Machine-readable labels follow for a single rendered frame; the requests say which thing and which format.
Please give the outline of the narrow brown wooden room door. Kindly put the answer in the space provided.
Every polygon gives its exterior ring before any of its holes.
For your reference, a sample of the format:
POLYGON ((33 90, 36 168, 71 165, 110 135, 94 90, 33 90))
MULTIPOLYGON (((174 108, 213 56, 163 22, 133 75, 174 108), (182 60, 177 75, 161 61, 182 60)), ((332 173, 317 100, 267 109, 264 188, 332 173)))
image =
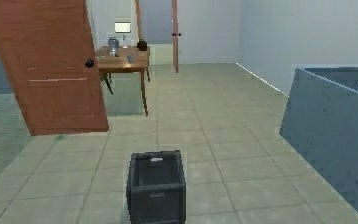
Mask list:
POLYGON ((178 23, 177 23, 177 0, 172 0, 172 37, 173 37, 173 65, 175 72, 178 73, 178 23))

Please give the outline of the pale framed wall picture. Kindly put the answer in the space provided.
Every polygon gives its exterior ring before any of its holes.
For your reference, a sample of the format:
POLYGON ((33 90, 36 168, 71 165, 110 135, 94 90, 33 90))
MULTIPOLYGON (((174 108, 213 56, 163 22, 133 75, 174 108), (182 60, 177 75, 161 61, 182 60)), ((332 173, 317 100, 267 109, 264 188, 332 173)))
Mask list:
POLYGON ((130 33, 131 23, 130 22, 115 22, 114 30, 116 33, 130 33))

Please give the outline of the blue grey bathtub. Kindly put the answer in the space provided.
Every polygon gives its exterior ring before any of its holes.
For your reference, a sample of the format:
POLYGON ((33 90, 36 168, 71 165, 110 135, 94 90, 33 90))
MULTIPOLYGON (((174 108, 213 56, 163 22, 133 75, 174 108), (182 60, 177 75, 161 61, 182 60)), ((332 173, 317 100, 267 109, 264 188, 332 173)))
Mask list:
POLYGON ((279 134, 358 212, 358 67, 297 68, 279 134))

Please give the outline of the brown wooden table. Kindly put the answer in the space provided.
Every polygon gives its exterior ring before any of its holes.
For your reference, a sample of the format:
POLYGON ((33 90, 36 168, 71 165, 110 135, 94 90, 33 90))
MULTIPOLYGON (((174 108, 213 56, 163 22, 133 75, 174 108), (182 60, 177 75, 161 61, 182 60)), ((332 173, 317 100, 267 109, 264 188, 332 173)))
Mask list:
POLYGON ((110 78, 113 73, 138 73, 140 80, 141 99, 143 110, 146 116, 149 115, 145 81, 150 82, 150 48, 146 51, 140 51, 136 46, 128 48, 119 48, 116 56, 109 54, 109 47, 103 46, 95 52, 97 67, 99 69, 100 80, 104 81, 110 93, 113 93, 110 87, 110 78), (127 55, 134 55, 135 61, 128 63, 127 55))

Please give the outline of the grey glass jar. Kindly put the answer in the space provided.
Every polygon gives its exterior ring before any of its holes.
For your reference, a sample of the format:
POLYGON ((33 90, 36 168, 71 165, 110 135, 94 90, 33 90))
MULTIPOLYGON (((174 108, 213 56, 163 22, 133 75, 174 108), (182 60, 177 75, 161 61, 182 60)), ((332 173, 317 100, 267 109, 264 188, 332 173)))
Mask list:
POLYGON ((109 54, 111 56, 116 56, 118 47, 119 47, 119 41, 116 37, 110 37, 108 39, 108 46, 109 46, 109 54))

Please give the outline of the dark grey square trash can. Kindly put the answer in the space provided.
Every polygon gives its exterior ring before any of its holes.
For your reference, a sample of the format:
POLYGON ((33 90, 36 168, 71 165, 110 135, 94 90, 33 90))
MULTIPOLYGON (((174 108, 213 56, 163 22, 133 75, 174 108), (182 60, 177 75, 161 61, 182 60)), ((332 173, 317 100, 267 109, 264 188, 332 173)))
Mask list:
POLYGON ((130 224, 185 224, 186 180, 180 151, 132 153, 126 199, 130 224))

